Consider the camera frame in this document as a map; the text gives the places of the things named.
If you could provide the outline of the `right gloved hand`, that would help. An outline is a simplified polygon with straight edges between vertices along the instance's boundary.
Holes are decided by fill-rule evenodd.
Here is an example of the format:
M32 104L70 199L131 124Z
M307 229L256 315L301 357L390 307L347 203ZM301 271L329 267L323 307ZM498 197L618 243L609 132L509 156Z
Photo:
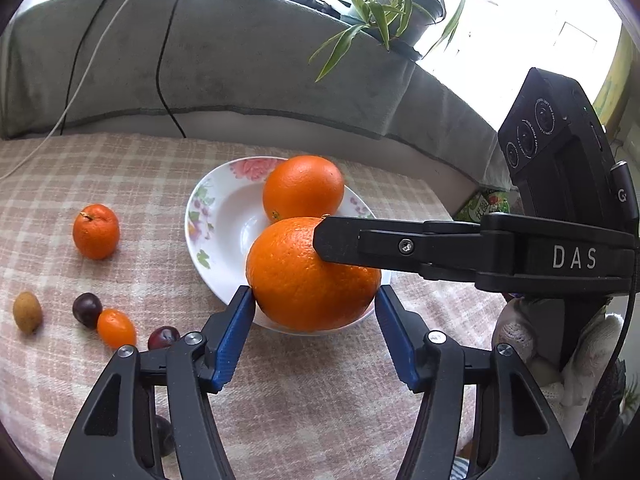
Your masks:
M492 344L508 344L518 352L572 444L592 400L608 359L612 356L623 318L601 308L578 332L561 362L564 330L561 300L511 299L501 311Z

